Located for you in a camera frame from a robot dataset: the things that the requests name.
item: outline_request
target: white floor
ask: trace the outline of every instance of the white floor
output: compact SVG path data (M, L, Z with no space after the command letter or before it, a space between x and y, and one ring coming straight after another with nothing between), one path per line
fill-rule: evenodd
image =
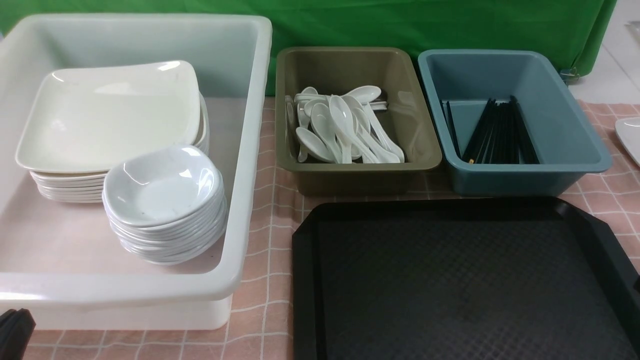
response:
M640 104L640 42L627 27L640 20L640 0L618 0L593 71L569 86L586 102Z

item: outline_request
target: black plastic tray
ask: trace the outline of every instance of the black plastic tray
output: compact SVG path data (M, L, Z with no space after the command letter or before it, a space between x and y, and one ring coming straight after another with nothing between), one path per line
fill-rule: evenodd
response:
M323 204L293 236L294 357L638 359L637 278L555 198Z

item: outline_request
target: plastic bin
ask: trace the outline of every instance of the plastic bin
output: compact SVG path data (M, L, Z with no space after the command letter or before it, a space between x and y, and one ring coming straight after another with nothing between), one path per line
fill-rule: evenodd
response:
M0 42L0 313L28 308L39 329L224 325L242 278L270 50L271 23L254 16L36 15L18 23ZM163 267L120 248L101 204L39 196L14 154L51 71L167 60L196 70L230 225L207 255Z
M546 57L529 51L430 50L418 65L453 189L466 196L558 196L611 155ZM464 152L489 98L520 102L539 165L468 164L459 159L439 101L450 101Z
M404 151L400 164L298 163L297 124L287 124L285 96L307 86L320 94L345 94L376 85L388 94L377 113L389 137ZM293 173L298 191L310 196L404 193L414 177L442 160L440 144L410 57L388 47L297 47L278 54L276 66L276 157Z

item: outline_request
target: tray rim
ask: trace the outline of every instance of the tray rim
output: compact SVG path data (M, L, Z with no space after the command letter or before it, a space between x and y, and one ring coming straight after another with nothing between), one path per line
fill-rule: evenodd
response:
M305 360L326 359L324 338L318 338L317 336L324 332L324 324L322 321L317 321L318 318L323 316L323 309L321 297L316 296L317 285L321 284L321 276L316 271L319 269L319 257L315 254L318 253L319 249L317 248L317 238L313 234L319 220L324 220L324 218L339 219L339 214L335 208L343 208L345 206L366 206L369 211L373 210L372 212L376 213L376 209L384 208L385 211L388 211L390 206L394 208L409 207L402 211L411 209L436 210L439 206L444 207L445 210L455 210L456 208L467 208L470 203L476 203L475 206L480 204L484 208L502 209L526 204L528 208L552 209L557 213L559 220L573 222L571 230L576 238L579 236L590 238L590 240L578 241L578 246L616 318L627 334L629 342L636 353L640 355L640 339L629 336L629 334L640 333L640 277L609 225L570 203L555 197L509 197L342 202L318 205L309 213L292 236L293 335L294 339L297 340L294 341L293 345L294 358ZM361 215L357 211L350 211L350 213ZM587 241L592 243L590 244L592 249L586 249L585 243ZM589 250L595 251L595 254L601 254L602 256L600 259L593 259L593 255L589 258L586 254L586 251ZM305 256L312 256L313 262L310 263ZM296 273L300 274L300 272L310 274L313 281L308 281L308 277L302 279L301 276L296 276Z

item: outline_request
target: white plastic tub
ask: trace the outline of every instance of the white plastic tub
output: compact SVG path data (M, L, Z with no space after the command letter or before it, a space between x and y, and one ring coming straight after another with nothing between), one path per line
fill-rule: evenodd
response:
M235 15L36 15L0 44L0 313L25 307L39 329L215 329L241 279L271 23ZM224 242L182 266L128 254L100 204L39 196L14 161L45 75L68 67L186 60L211 123L211 158L230 212Z

